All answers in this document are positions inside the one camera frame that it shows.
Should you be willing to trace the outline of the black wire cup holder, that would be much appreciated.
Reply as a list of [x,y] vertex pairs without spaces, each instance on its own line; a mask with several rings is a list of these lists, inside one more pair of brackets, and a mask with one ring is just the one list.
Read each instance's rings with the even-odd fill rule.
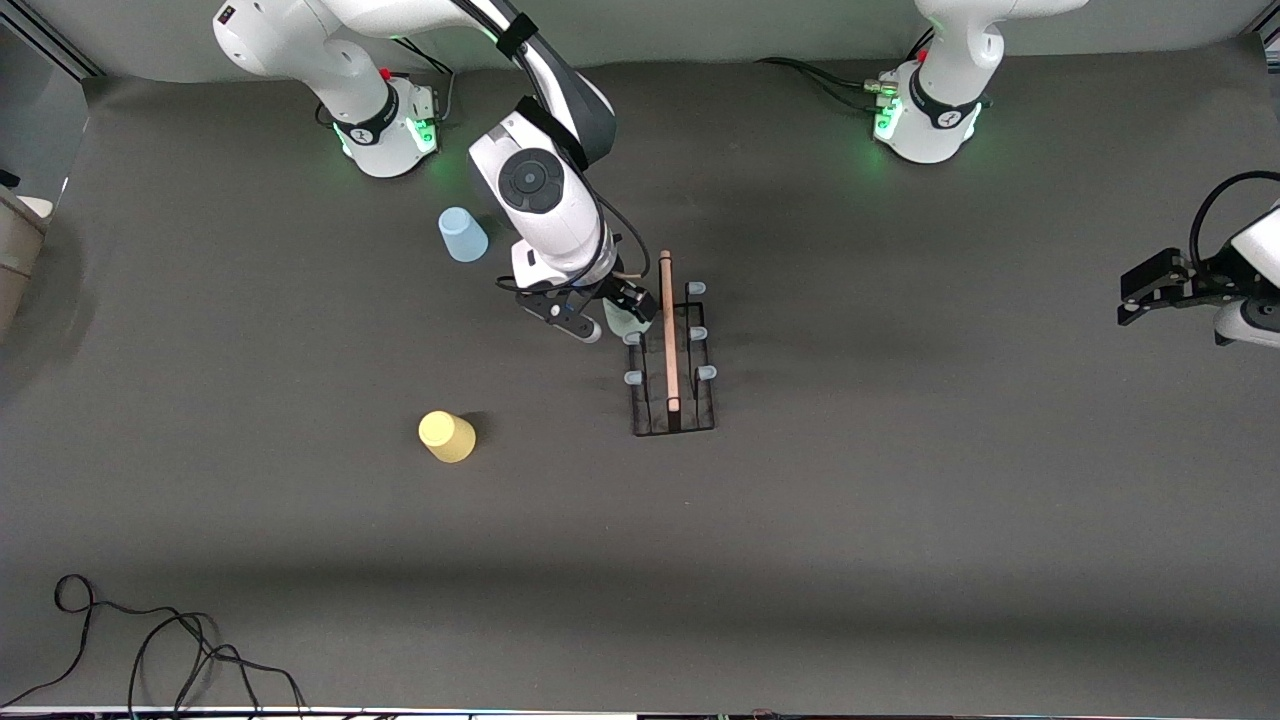
[[631,434],[681,436],[717,428],[714,383],[701,282],[676,282],[669,250],[659,254],[655,327],[625,340]]

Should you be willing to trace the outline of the yellow plastic cup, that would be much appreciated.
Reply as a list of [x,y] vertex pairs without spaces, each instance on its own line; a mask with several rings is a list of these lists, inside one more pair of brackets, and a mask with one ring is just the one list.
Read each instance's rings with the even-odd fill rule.
[[477,443],[475,428],[465,418],[444,410],[424,415],[419,423],[419,438],[442,462],[461,462]]

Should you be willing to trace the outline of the light blue plastic cup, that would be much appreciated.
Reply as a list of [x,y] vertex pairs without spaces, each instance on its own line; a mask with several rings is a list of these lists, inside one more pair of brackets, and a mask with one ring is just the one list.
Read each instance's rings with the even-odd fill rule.
[[489,249],[486,232],[465,208],[447,208],[438,217],[436,227],[445,251],[458,263],[475,263]]

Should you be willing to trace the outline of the beige box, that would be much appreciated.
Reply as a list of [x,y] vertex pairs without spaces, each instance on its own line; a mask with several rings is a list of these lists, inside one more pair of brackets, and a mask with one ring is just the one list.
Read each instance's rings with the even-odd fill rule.
[[29,287],[54,209],[49,200],[0,184],[0,345]]

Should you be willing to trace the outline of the aluminium frame profile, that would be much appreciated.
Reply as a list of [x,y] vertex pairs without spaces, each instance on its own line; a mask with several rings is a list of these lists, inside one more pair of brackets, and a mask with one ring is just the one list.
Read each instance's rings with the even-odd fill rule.
[[10,31],[46,61],[77,81],[108,74],[24,0],[0,0],[0,27]]

